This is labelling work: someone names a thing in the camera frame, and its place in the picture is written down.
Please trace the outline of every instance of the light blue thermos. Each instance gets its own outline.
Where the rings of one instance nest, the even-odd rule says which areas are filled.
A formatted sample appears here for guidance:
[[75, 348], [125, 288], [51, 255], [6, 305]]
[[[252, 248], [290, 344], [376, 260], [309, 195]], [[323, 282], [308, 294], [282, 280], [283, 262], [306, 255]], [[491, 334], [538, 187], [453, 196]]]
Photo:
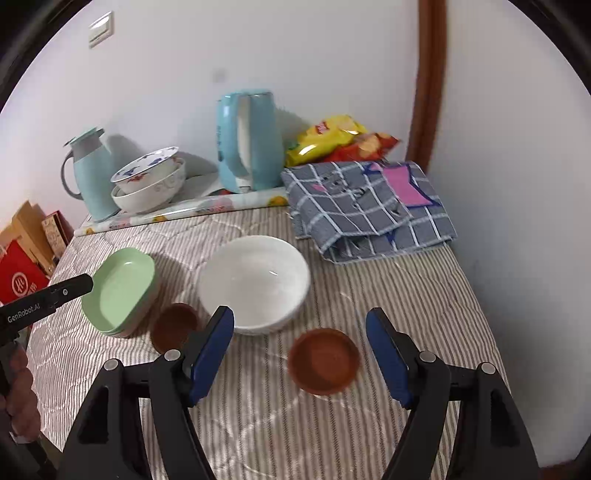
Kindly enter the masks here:
[[[111, 177], [118, 169], [111, 153], [99, 139], [103, 133], [105, 131], [102, 128], [92, 128], [66, 142], [64, 147], [69, 145], [72, 150], [61, 164], [61, 184], [64, 189], [71, 197], [84, 200], [92, 219], [97, 222], [119, 211], [111, 198]], [[74, 177], [80, 193], [72, 192], [66, 183], [64, 168], [70, 157], [74, 159]]]
[[217, 151], [222, 186], [231, 192], [281, 185], [285, 159], [273, 94], [244, 90], [217, 103]]

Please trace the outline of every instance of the yellow chip bag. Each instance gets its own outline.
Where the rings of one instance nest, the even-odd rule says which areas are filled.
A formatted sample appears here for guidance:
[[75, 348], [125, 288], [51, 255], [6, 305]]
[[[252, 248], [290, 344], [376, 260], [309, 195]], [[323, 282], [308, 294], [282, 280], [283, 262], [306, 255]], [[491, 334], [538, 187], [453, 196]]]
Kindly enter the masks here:
[[295, 167], [318, 160], [336, 148], [349, 145], [355, 135], [367, 133], [367, 129], [349, 115], [335, 115], [322, 120], [302, 133], [298, 144], [285, 154], [285, 166]]

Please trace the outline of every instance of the finger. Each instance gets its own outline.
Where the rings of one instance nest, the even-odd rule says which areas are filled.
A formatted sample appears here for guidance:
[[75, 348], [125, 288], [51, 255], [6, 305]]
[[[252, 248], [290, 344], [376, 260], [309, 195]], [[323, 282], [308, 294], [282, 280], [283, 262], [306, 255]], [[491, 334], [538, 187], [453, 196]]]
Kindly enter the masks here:
[[21, 345], [18, 345], [17, 350], [12, 354], [10, 359], [10, 368], [13, 372], [17, 373], [24, 370], [29, 363], [27, 354]]
[[17, 435], [25, 437], [32, 442], [39, 437], [41, 431], [41, 416], [39, 412], [36, 410], [32, 415], [21, 421], [13, 419], [12, 429]]
[[6, 410], [14, 415], [19, 410], [19, 405], [26, 402], [33, 386], [33, 375], [28, 369], [21, 370], [12, 382], [10, 393], [6, 400]]
[[12, 416], [12, 428], [18, 435], [24, 435], [28, 425], [38, 414], [37, 397], [31, 396], [26, 404], [20, 406], [18, 412]]

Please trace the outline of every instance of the brown bowl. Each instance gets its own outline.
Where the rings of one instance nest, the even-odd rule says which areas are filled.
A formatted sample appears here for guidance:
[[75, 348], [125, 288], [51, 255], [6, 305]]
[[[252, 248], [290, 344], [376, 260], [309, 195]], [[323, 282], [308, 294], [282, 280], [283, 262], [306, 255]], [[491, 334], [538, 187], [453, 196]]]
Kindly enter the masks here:
[[331, 395], [344, 390], [355, 379], [359, 351], [339, 330], [321, 328], [301, 335], [287, 359], [293, 381], [314, 395]]
[[156, 351], [166, 353], [173, 348], [181, 349], [189, 333], [200, 330], [197, 311], [186, 303], [173, 303], [166, 307], [150, 331], [150, 340]]

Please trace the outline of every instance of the white wall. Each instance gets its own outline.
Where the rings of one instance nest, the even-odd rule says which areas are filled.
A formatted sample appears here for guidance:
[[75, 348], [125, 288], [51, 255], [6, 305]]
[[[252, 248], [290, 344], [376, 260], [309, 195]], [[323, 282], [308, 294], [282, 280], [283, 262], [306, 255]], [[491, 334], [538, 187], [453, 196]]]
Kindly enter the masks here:
[[452, 0], [430, 176], [542, 465], [591, 434], [591, 96], [507, 0]]
[[[279, 107], [309, 123], [350, 113], [406, 140], [416, 9], [415, 0], [355, 8], [339, 0], [93, 0], [33, 61], [0, 113], [0, 225], [27, 198], [82, 221], [84, 204], [60, 184], [62, 145], [95, 125], [122, 164], [178, 145], [205, 159], [194, 173], [210, 170], [216, 100], [236, 89], [270, 88]], [[115, 35], [89, 50], [88, 25], [109, 10]], [[291, 125], [303, 124], [292, 117]], [[404, 153], [403, 145], [395, 156]]]

